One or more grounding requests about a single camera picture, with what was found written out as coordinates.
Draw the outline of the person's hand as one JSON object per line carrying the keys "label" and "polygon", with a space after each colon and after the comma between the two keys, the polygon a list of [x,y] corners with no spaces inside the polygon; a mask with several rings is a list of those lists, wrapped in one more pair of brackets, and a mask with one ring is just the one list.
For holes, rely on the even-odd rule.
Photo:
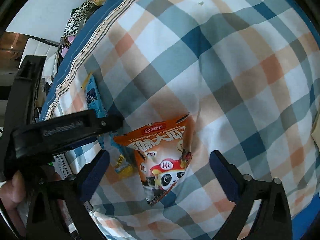
{"label": "person's hand", "polygon": [[[61,180],[61,177],[55,172],[55,169],[52,165],[45,165],[44,170],[49,180]],[[17,171],[12,180],[7,181],[3,186],[1,186],[1,201],[11,221],[21,236],[26,236],[26,228],[17,211],[17,206],[22,202],[22,200],[24,200],[25,196],[26,192],[23,176],[20,171]],[[65,222],[66,215],[63,213],[64,202],[58,200],[57,203],[61,210],[60,214],[63,216]]]}

